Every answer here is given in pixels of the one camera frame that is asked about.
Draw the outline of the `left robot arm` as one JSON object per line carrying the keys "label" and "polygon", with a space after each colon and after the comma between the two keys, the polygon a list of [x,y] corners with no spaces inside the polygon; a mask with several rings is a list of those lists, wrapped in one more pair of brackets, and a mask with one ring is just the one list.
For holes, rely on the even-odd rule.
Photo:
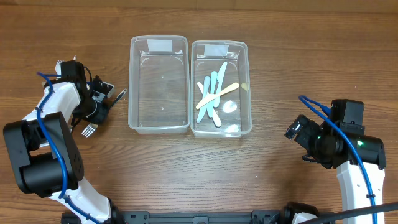
{"label": "left robot arm", "polygon": [[114,85],[76,60],[59,60],[54,74],[39,73],[44,95],[22,120],[8,123],[3,135],[16,183],[25,194],[60,202],[69,209],[62,223],[125,223],[109,197],[85,178],[72,132],[80,121],[90,132],[108,117]]}

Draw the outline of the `white plastic knife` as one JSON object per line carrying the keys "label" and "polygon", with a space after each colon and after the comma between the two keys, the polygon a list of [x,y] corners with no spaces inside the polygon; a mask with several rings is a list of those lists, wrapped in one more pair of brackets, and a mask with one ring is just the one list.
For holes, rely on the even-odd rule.
{"label": "white plastic knife", "polygon": [[[200,82],[197,82],[197,85],[198,85],[198,88],[199,88],[199,90],[201,91],[201,93],[203,93],[203,84],[200,83]],[[212,117],[212,120],[213,120],[213,122],[214,122],[214,124],[215,124],[215,126],[216,126],[217,128],[221,127],[222,122],[221,122],[220,117],[218,116],[217,112],[215,111],[215,109],[213,109],[213,117]]]}
{"label": "white plastic knife", "polygon": [[[210,86],[210,82],[211,82],[210,76],[206,76],[204,79],[204,82],[203,82],[202,98],[204,98],[207,95],[208,89]],[[202,106],[198,113],[197,123],[200,123],[200,121],[203,119],[205,113],[206,113],[206,106]]]}

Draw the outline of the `beige plastic knife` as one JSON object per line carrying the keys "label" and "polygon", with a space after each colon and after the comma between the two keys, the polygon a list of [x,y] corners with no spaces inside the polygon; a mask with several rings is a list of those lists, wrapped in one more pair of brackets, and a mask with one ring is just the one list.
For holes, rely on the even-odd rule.
{"label": "beige plastic knife", "polygon": [[225,95],[231,91],[234,91],[236,89],[238,89],[240,87],[240,84],[235,82],[233,84],[231,84],[230,86],[224,88],[223,90],[221,90],[219,93],[215,93],[215,94],[208,94],[206,95],[203,99],[201,99],[199,101],[199,103],[196,105],[196,109],[199,110],[201,107],[205,106],[207,103],[209,103],[210,101],[214,100],[217,97],[221,97],[222,95]]}

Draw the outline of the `light blue plastic knife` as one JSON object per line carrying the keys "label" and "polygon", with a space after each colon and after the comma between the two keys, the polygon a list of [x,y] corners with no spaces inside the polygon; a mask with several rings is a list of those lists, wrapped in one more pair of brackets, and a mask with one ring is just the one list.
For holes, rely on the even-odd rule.
{"label": "light blue plastic knife", "polygon": [[[217,85],[216,93],[219,93],[222,90],[223,79],[224,79],[224,74],[225,74],[227,65],[228,65],[228,63],[224,62],[219,69],[218,76],[217,76],[218,85]],[[219,106],[219,104],[220,104],[220,96],[213,100],[213,106],[215,108],[217,108]]]}

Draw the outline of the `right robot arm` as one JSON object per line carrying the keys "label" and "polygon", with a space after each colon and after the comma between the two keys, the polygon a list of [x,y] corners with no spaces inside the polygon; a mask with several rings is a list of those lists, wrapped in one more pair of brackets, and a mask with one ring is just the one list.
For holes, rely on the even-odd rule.
{"label": "right robot arm", "polygon": [[343,210],[382,204],[386,153],[381,139],[364,133],[364,103],[336,99],[324,106],[299,99],[323,120],[317,124],[301,114],[287,128],[286,138],[307,152],[302,159],[336,169]]}

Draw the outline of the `pale blue plastic knife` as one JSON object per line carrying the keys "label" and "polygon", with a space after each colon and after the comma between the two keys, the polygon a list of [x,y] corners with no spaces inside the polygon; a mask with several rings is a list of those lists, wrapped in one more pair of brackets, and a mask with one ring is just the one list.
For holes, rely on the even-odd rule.
{"label": "pale blue plastic knife", "polygon": [[[218,73],[216,71],[212,71],[212,73],[211,73],[211,83],[210,83],[210,94],[214,94],[215,93],[215,86],[216,86],[216,82],[217,82],[217,76],[218,76]],[[212,118],[213,117],[213,100],[211,100],[207,104],[207,112],[208,112],[208,116],[210,118]]]}

